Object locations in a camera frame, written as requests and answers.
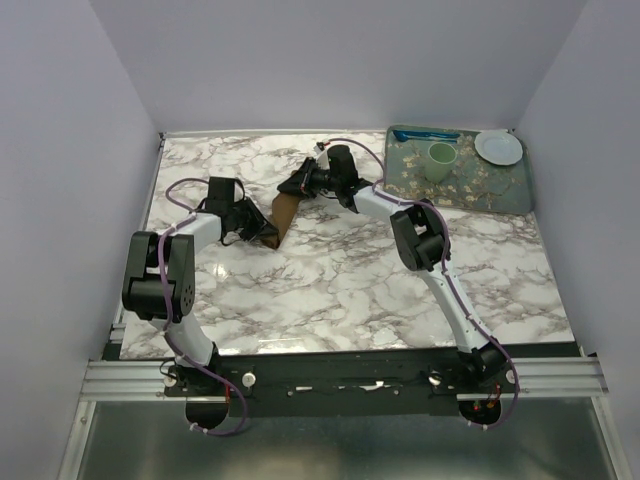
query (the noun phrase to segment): cup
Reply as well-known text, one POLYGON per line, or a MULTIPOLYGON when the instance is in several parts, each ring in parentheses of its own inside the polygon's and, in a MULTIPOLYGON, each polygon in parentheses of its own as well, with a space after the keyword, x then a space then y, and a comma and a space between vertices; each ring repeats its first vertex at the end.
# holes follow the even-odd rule
POLYGON ((453 169, 458 152, 448 143, 436 142, 429 147, 424 176, 431 183, 440 183, 453 169))

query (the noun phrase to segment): wall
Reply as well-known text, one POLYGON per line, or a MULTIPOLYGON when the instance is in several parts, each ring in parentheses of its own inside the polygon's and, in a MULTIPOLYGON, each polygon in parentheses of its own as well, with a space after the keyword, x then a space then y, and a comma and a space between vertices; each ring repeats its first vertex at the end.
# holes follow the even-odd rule
POLYGON ((513 127, 585 0, 90 0, 162 131, 513 127))
POLYGON ((0 465, 57 475, 159 139, 86 0, 0 6, 0 465))
POLYGON ((640 478, 640 3, 597 0, 518 132, 534 162, 540 228, 571 326, 604 365, 640 478))

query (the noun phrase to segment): marble table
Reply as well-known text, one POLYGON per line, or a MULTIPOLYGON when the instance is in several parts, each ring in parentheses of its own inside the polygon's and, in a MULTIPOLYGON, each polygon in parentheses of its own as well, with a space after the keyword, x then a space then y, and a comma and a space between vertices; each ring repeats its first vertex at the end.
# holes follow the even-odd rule
MULTIPOLYGON (((239 177, 268 215, 276 186, 332 136, 384 149, 383 132, 167 139, 148 229, 184 217, 164 198, 184 177, 239 177)), ((352 151, 362 177, 380 177, 365 152, 352 151)), ((205 193, 205 185, 185 185, 176 197, 196 205, 205 193)), ((461 282, 501 342, 574 340, 533 216, 441 211, 461 282)), ((400 262, 391 230, 325 198, 301 203, 277 251, 244 242, 205 248, 196 287, 194 310, 223 354, 454 345, 433 295, 400 262)), ((121 358, 170 355, 147 322, 130 312, 124 321, 121 358)))

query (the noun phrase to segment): plate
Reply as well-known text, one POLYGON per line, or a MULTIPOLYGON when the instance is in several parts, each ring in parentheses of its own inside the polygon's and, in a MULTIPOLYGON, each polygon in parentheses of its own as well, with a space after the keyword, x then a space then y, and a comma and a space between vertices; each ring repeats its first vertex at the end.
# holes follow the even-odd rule
POLYGON ((482 158, 494 165, 513 165, 522 158, 522 144, 503 130, 480 132, 474 142, 482 158))

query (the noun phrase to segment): brown cloth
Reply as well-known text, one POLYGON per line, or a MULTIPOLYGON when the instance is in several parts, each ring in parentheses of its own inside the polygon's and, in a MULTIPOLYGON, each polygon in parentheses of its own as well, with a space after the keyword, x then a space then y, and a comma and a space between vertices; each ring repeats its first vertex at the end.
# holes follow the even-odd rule
POLYGON ((271 223, 278 229, 278 235, 262 239, 263 245, 277 250, 287 234, 293 217, 296 216, 302 198, 279 193, 271 203, 271 223))

